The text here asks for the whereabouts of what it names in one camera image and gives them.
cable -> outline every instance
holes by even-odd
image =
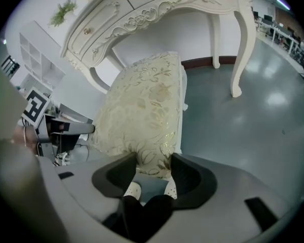
[[[62,134],[60,134],[60,153],[62,153]]]
[[[40,143],[37,143],[37,145],[36,145],[36,148],[37,148],[37,154],[38,154],[38,156],[40,155],[40,149],[39,149],[39,145],[40,145]]]
[[[26,145],[26,126],[24,126],[24,142],[25,142],[25,147],[27,147],[27,145]]]
[[[86,159],[86,162],[87,162],[88,158],[89,158],[89,147],[87,145],[82,145],[82,144],[76,144],[76,145],[79,145],[80,147],[82,147],[82,146],[87,147],[87,151],[88,151],[88,155],[87,155],[87,159]]]

white polka dots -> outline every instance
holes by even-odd
[[[166,194],[174,199],[177,199],[176,183],[174,182],[172,177],[169,179],[169,182],[167,184],[166,190],[164,191],[164,194]]]
[[[138,183],[135,183],[135,182],[131,182],[130,183],[130,186],[127,188],[124,196],[132,196],[134,197],[135,199],[139,200],[140,199],[140,196],[141,196],[141,186],[138,184]]]

gray floor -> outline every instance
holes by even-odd
[[[295,204],[304,199],[304,81],[256,41],[232,98],[232,65],[187,71],[181,149],[249,171]]]

computer monitor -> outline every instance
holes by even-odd
[[[273,21],[273,18],[271,16],[269,16],[269,15],[266,15],[266,14],[263,16],[263,18],[265,20],[268,20],[268,21],[271,21],[271,22]]]
[[[257,19],[258,19],[258,17],[259,17],[258,12],[253,12],[253,17],[254,17],[254,19],[255,19],[255,20],[257,20]]]
[[[287,30],[289,30],[289,31],[292,32],[292,33],[295,32],[295,31],[294,31],[292,28],[290,28],[290,27],[287,27]]]
[[[269,21],[269,20],[266,20],[266,19],[263,19],[262,22],[267,24],[267,25],[270,25],[270,26],[272,26],[272,24],[273,24],[272,21]]]
[[[289,29],[286,29],[286,28],[280,27],[280,26],[278,26],[278,29],[280,29],[280,30],[281,30],[283,33],[285,33],[286,35],[292,37],[293,32],[291,32]]]

floral patterned fabric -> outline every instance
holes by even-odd
[[[152,56],[122,70],[94,120],[91,146],[109,156],[136,152],[142,173],[168,176],[170,156],[181,137],[181,83],[176,53]]]

